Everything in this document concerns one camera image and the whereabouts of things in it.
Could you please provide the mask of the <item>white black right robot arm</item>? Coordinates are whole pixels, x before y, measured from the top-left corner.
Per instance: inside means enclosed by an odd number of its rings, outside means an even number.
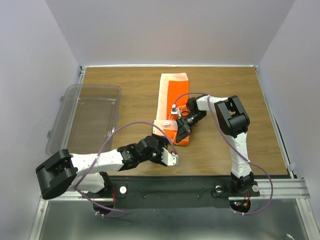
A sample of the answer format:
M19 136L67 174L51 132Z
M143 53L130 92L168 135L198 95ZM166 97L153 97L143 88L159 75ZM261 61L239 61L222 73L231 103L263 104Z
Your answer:
M171 114L178 115L175 141L179 143L190 135L192 127L210 112L218 130L230 147L231 192L235 195L258 192L259 188L250 167L247 150L250 118L239 97L236 95L231 97L212 95L191 97L186 102L186 108L189 111L187 116L182 116L182 111L178 109L177 103L178 100L175 100L171 107Z

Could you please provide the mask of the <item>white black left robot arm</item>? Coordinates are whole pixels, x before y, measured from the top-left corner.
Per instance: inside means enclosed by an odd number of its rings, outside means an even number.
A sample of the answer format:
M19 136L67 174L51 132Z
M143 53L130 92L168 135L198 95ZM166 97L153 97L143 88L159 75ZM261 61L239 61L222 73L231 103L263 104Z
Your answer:
M176 165L178 155L168 151L168 144L167 138L152 134L138 143L100 154L75 154L61 149L35 169L41 196L51 200L80 190L106 197L112 186L109 172L131 170L146 161L166 167Z

